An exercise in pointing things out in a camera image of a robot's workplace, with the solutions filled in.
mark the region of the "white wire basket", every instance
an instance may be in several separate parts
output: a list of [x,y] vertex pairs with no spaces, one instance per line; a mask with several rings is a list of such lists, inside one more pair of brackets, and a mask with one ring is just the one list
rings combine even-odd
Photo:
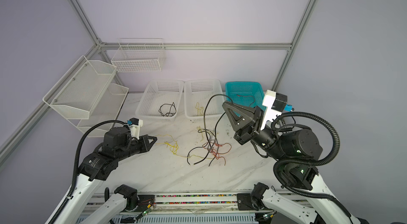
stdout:
[[119,38],[112,59],[118,72],[161,71],[166,54],[161,38]]
[[[204,110],[209,99],[215,94],[222,94],[218,79],[197,79],[185,82],[184,105],[185,116],[192,122],[203,121]],[[219,119],[224,110],[224,96],[213,97],[206,109],[205,120]]]
[[65,119],[89,119],[115,74],[114,65],[86,60],[56,97],[43,101]]
[[[151,80],[147,85],[140,104],[135,111],[139,119],[173,121],[179,111],[184,82],[174,79]],[[175,113],[162,116],[161,113]]]
[[[100,122],[115,120],[119,115],[119,111],[128,92],[129,88],[127,87],[118,84],[109,84],[90,118],[87,120],[80,120],[76,127],[81,132],[85,133],[91,127]],[[113,123],[101,125],[90,132],[88,137],[104,137],[105,133],[108,132],[113,125]]]

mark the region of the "gray wall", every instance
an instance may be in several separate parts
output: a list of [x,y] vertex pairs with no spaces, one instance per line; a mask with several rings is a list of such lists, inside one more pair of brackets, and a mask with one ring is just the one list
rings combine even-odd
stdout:
[[[1,145],[92,42],[67,0],[0,4]],[[1,223],[46,221],[69,188],[80,137],[79,130],[48,111],[0,172]],[[99,140],[88,140],[84,152]]]
[[[319,170],[371,224],[407,222],[407,0],[319,0],[279,92],[328,120],[341,149]],[[328,154],[323,128],[310,124]]]

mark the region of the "robotic arm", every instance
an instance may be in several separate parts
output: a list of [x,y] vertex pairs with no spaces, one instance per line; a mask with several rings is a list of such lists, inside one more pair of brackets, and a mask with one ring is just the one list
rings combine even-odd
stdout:
[[[105,133],[103,143],[86,156],[78,167],[77,161],[83,140],[95,128],[108,122],[122,123]],[[94,192],[103,184],[118,162],[135,154],[148,152],[157,141],[154,136],[139,136],[143,121],[132,118],[127,123],[106,121],[90,128],[82,137],[75,157],[74,175],[70,189],[60,201],[46,224],[74,224]],[[132,211],[137,207],[137,190],[129,186],[118,187],[105,204],[82,223],[106,223],[124,209]]]
[[[250,194],[253,208],[277,210],[301,224],[361,223],[336,199],[323,182],[316,167],[329,163],[338,154],[338,133],[332,125],[316,115],[304,112],[282,114],[286,104],[286,95],[270,90],[266,92],[263,99],[263,105],[267,107],[265,112],[258,106],[250,108],[230,101],[223,103],[223,109],[236,132],[234,139],[241,145],[251,141],[257,153],[257,146],[267,153],[266,156],[262,155],[263,158],[270,156],[277,160],[273,172],[278,181],[289,191],[307,197],[313,206],[313,208],[304,207],[269,190],[268,186],[258,183]],[[301,124],[276,127],[280,120],[289,116],[307,117],[328,129],[333,138],[333,148],[328,156],[318,160],[322,147],[310,127]]]

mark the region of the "marble tabletop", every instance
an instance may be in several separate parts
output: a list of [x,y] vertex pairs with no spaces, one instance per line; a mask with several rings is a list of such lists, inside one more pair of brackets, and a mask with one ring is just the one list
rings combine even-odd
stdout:
[[[118,120],[127,121],[135,117],[135,110],[140,103],[142,93],[129,93],[118,116]],[[206,121],[207,129],[215,128],[216,120]],[[237,191],[252,189],[257,182],[280,187],[274,177],[272,158],[264,159],[257,155],[252,144],[240,145],[233,139],[234,131],[226,115],[221,119],[216,129],[219,144],[230,143],[231,150],[220,158],[209,162],[193,165],[201,160],[199,157],[190,158],[189,165],[185,156],[197,146],[202,146],[205,140],[198,133],[197,127],[203,128],[203,122],[191,122],[184,114],[184,97],[181,98],[175,121],[144,120],[140,135],[157,136],[158,141],[147,153],[137,154],[119,162],[116,170],[112,171],[96,193],[103,193],[105,187],[110,191],[122,184],[136,188],[139,192],[191,192],[191,191]],[[171,135],[177,141],[177,155],[163,142],[171,142]],[[229,145],[220,147],[219,152],[226,152]],[[203,148],[191,152],[198,156],[205,156],[207,150]]]

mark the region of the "blue basket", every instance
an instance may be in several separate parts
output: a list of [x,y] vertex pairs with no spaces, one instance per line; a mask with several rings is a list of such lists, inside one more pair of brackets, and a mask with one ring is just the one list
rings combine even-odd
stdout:
[[266,111],[266,107],[262,105],[264,92],[259,83],[227,82],[225,88],[226,95],[231,97],[234,103],[252,108],[259,106]]

